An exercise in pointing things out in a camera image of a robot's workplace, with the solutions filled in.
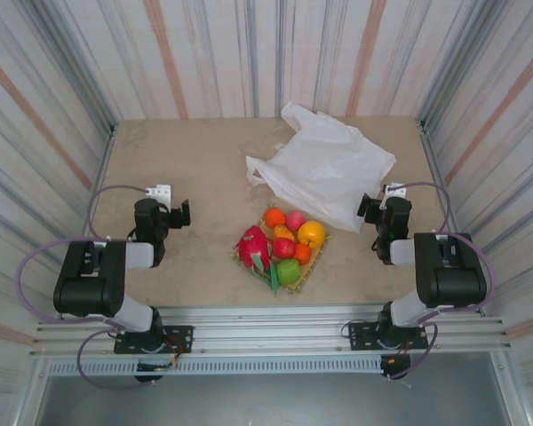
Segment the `white plastic bag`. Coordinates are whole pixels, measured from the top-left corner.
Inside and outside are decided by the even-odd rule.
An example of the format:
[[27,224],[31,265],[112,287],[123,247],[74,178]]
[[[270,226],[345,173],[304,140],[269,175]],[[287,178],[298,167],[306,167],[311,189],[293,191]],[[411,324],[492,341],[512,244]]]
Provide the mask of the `white plastic bag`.
[[327,225],[358,233],[362,197],[378,194],[395,155],[328,114],[290,102],[281,115],[295,135],[267,161],[248,156],[248,181],[268,185],[279,200]]

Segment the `pink dragon fruit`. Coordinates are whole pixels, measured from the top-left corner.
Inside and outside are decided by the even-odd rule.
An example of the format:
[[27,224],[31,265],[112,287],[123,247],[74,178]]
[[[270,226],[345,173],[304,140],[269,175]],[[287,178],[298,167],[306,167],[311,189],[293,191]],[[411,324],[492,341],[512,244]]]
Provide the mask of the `pink dragon fruit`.
[[272,260],[272,242],[257,225],[248,228],[235,245],[235,259],[256,278],[265,282],[276,296],[280,283]]

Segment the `round orange with leaf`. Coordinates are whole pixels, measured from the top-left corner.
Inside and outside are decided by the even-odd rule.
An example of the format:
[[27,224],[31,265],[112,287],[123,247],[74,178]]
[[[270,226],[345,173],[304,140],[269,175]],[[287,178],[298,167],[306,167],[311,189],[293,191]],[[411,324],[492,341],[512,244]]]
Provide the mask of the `round orange with leaf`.
[[263,222],[268,228],[274,229],[276,226],[286,223],[286,215],[281,209],[272,206],[265,210]]

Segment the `red apple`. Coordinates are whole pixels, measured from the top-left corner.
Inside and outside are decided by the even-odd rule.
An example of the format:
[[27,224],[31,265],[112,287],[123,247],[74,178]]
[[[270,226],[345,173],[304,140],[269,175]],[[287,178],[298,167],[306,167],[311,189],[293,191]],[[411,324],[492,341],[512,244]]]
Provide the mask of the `red apple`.
[[273,241],[273,256],[279,259],[293,258],[296,254],[297,244],[293,239],[286,237],[276,238]]

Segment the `green round fruit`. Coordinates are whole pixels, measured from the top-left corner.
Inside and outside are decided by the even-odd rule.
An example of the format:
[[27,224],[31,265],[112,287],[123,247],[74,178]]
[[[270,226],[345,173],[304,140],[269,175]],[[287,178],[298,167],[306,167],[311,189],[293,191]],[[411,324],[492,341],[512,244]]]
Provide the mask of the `green round fruit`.
[[301,265],[297,259],[284,259],[276,266],[277,278],[283,286],[293,285],[300,279]]

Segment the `large yellow orange fruit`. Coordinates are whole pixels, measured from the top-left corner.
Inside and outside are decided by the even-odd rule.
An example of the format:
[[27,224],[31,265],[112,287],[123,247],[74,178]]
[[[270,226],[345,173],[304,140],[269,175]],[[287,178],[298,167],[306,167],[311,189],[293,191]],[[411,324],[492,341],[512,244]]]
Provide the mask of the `large yellow orange fruit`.
[[298,242],[311,249],[321,248],[326,239],[327,232],[318,221],[306,221],[298,229]]

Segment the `pink peach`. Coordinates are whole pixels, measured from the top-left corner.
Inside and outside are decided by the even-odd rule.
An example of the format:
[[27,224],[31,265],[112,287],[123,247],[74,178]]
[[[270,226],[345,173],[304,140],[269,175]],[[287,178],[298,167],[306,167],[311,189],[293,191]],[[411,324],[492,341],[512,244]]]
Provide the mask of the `pink peach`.
[[297,210],[293,210],[286,215],[285,224],[292,232],[297,232],[298,229],[306,222],[305,215]]

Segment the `woven bamboo mat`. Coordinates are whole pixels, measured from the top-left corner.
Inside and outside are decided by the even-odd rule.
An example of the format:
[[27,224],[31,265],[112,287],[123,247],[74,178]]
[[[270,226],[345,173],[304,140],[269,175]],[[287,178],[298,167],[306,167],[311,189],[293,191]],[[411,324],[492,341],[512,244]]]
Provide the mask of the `woven bamboo mat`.
[[[257,224],[255,224],[257,226],[259,226],[261,228],[261,230],[265,233],[266,237],[272,242],[273,244],[273,241],[274,241],[274,231],[273,229],[271,228],[268,228],[267,226],[265,226],[264,222],[263,222],[263,216],[262,218],[258,221]],[[328,239],[330,238],[330,235],[328,234],[328,231],[326,230],[327,232],[327,239],[325,241],[325,243],[323,244],[323,246],[321,248],[315,248],[315,249],[312,249],[312,255],[311,255],[311,260],[310,260],[310,263],[307,264],[307,265],[301,265],[301,276],[300,276],[300,279],[295,282],[293,285],[290,285],[290,286],[283,286],[280,284],[280,287],[278,289],[278,292],[281,291],[281,290],[286,290],[288,292],[291,292],[291,293],[297,293],[300,291],[302,285],[306,282],[308,276],[311,274],[311,272],[313,271],[314,267],[316,266],[325,246],[326,246],[326,243],[328,242]],[[298,244],[298,232],[293,232],[294,233],[294,236],[295,236],[295,242],[296,244]],[[234,253],[232,255],[232,258],[236,261],[235,259],[235,247],[234,247]],[[279,259],[275,256],[273,256],[273,249],[272,249],[272,260],[274,261],[274,265],[277,266],[278,263],[284,259]]]

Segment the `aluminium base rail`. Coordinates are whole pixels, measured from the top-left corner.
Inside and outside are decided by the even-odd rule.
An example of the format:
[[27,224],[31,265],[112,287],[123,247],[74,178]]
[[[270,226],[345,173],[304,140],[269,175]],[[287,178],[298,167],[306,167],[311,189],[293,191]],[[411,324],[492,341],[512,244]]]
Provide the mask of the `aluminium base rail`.
[[[331,355],[349,351],[344,325],[373,321],[378,304],[163,307],[166,325],[195,329],[192,357]],[[475,312],[434,318],[436,353],[509,351],[503,321]]]

